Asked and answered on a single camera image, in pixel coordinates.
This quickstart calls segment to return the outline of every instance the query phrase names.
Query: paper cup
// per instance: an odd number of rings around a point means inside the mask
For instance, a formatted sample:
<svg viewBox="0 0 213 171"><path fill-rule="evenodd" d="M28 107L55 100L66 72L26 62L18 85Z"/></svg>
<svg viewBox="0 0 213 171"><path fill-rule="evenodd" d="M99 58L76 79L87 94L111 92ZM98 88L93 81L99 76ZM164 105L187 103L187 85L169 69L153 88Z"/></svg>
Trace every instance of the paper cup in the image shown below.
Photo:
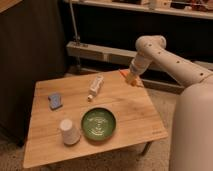
<svg viewBox="0 0 213 171"><path fill-rule="evenodd" d="M72 145L80 139L80 132L70 119L64 119L60 123L60 130L64 144Z"/></svg>

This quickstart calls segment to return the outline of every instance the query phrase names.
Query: table top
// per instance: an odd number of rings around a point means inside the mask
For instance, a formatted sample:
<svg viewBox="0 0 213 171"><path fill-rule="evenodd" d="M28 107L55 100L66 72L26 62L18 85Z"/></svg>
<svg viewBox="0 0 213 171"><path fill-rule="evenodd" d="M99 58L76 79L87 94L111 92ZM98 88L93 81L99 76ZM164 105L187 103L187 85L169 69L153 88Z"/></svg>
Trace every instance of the table top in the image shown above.
<svg viewBox="0 0 213 171"><path fill-rule="evenodd" d="M89 86L98 74L37 82L24 168L55 163L113 149L141 144L168 136L146 88L125 83L119 71L99 73L104 85L92 102L87 101ZM61 94L63 107L52 111L48 96ZM59 130L61 120L71 119L81 130L81 119L91 108L104 107L116 118L113 136L103 142L90 142L82 134L73 146L65 146Z"/></svg>

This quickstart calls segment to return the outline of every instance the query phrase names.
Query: floor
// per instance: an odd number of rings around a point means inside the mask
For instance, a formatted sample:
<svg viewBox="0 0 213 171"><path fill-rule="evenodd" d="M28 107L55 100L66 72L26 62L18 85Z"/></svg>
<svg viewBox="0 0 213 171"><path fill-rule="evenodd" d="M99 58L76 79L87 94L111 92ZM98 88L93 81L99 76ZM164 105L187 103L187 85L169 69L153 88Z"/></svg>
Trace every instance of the floor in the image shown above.
<svg viewBox="0 0 213 171"><path fill-rule="evenodd" d="M161 115L169 137L152 144L145 157L139 154L144 145L114 150L102 154L61 162L55 167L23 169L24 147L0 140L0 170L2 171L167 171L172 117L177 94L147 89L150 98Z"/></svg>

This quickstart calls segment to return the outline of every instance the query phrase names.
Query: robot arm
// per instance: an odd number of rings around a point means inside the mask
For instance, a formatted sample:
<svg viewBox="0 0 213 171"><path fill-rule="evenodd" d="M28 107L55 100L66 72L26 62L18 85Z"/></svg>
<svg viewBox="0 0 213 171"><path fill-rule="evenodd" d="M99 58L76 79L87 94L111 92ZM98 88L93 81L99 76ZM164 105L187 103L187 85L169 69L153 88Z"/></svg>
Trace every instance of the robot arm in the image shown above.
<svg viewBox="0 0 213 171"><path fill-rule="evenodd" d="M153 61L187 87L174 111L169 171L212 171L213 73L165 47L163 36L140 37L126 82L132 83Z"/></svg>
<svg viewBox="0 0 213 171"><path fill-rule="evenodd" d="M213 74L206 68L166 51L165 47L166 39L163 36L138 38L136 41L138 53L131 62L126 82L131 83L138 75L144 73L152 61L184 87L202 82Z"/></svg>

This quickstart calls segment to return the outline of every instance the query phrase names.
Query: green bowl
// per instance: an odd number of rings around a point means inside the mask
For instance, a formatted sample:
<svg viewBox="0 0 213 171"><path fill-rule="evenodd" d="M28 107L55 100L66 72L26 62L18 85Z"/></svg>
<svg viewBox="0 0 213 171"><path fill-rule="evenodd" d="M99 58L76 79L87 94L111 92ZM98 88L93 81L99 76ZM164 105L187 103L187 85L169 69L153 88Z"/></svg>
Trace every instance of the green bowl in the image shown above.
<svg viewBox="0 0 213 171"><path fill-rule="evenodd" d="M90 140L102 141L109 138L116 127L112 112L105 108L93 108L81 120L84 136Z"/></svg>

